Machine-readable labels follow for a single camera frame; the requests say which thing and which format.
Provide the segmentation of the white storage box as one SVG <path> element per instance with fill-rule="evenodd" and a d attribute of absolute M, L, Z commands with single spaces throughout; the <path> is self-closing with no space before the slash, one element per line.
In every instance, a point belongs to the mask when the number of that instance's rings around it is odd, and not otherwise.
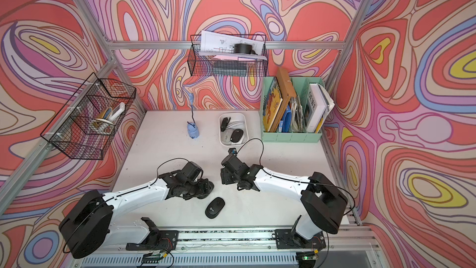
<path fill-rule="evenodd" d="M 250 138 L 243 113 L 225 113 L 218 120 L 219 141 L 223 146 L 241 146 Z"/>

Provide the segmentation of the white mouse blue label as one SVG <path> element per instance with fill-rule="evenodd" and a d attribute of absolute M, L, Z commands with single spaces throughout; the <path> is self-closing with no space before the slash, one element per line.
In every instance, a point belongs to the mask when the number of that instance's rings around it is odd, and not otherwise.
<path fill-rule="evenodd" d="M 235 129 L 243 130 L 243 129 L 246 128 L 246 126 L 245 126 L 245 122 L 243 120 L 237 120 L 237 121 L 233 121 L 233 122 L 230 121 L 229 125 L 228 125 L 228 128 L 233 129 L 233 130 L 235 130 Z"/>

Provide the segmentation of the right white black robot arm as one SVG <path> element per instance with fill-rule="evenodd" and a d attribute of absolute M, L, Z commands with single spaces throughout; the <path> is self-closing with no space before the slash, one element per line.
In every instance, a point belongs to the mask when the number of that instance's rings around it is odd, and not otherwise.
<path fill-rule="evenodd" d="M 235 184 L 237 190 L 253 190 L 281 194 L 302 203 L 306 214 L 295 221 L 294 240 L 309 241 L 320 232 L 337 234 L 348 199 L 343 191 L 321 172 L 312 176 L 281 174 L 262 165 L 248 166 L 231 150 L 221 162 L 221 182 Z"/>

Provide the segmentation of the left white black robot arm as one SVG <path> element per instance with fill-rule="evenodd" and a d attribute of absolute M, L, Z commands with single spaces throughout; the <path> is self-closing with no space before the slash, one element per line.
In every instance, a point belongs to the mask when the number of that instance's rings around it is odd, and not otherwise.
<path fill-rule="evenodd" d="M 63 253 L 75 259 L 85 258 L 106 241 L 120 236 L 112 224 L 125 214 L 171 198 L 205 199 L 213 189 L 214 184 L 203 177 L 203 169 L 187 161 L 182 169 L 157 173 L 155 179 L 136 187 L 104 194 L 88 191 L 58 227 L 64 239 Z"/>

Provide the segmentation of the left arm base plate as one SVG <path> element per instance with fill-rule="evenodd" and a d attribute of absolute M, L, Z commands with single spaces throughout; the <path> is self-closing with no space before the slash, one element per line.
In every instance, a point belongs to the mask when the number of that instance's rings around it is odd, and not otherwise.
<path fill-rule="evenodd" d="M 149 233 L 141 243 L 127 243 L 127 251 L 173 251 L 176 249 L 179 232 L 177 230 L 160 230 L 149 217 L 141 220 L 148 226 Z"/>

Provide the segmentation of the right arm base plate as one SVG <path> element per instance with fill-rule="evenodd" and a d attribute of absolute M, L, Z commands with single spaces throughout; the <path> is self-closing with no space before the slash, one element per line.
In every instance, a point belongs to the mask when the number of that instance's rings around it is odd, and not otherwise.
<path fill-rule="evenodd" d="M 326 239 L 323 232 L 316 233 L 311 239 L 305 239 L 296 231 L 299 216 L 291 229 L 276 229 L 271 239 L 276 242 L 277 249 L 312 249 L 313 251 L 321 251 L 327 247 Z"/>

